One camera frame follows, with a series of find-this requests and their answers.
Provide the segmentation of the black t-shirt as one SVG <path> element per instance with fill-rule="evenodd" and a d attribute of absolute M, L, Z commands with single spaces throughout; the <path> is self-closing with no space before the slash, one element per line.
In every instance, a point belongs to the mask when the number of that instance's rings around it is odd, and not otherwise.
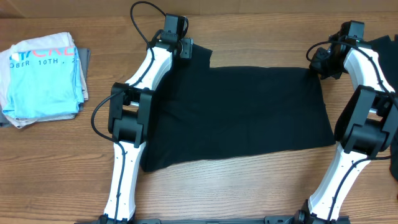
<path fill-rule="evenodd" d="M 154 94 L 141 167 L 334 145 L 318 76 L 297 67 L 210 67 L 198 45 Z"/>

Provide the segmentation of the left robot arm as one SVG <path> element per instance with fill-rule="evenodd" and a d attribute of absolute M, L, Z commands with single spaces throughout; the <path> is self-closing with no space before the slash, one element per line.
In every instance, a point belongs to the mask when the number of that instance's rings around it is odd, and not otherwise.
<path fill-rule="evenodd" d="M 111 189 L 99 223 L 131 223 L 136 211 L 139 163 L 149 140 L 153 94 L 174 59 L 190 59 L 193 40 L 185 35 L 188 19 L 166 14 L 164 28 L 147 44 L 147 55 L 126 83 L 115 83 L 109 102 L 108 131 L 114 143 Z"/>

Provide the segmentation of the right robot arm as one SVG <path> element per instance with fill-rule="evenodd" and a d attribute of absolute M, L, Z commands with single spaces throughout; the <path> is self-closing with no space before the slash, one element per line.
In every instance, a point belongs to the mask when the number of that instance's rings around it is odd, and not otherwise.
<path fill-rule="evenodd" d="M 379 54 L 363 39 L 364 23 L 348 21 L 307 57 L 310 70 L 322 79 L 351 77 L 354 93 L 338 118 L 334 137 L 338 145 L 316 191 L 287 223 L 349 223 L 340 209 L 361 171 L 379 161 L 379 152 L 391 144 L 397 130 L 397 94 L 379 65 Z"/>

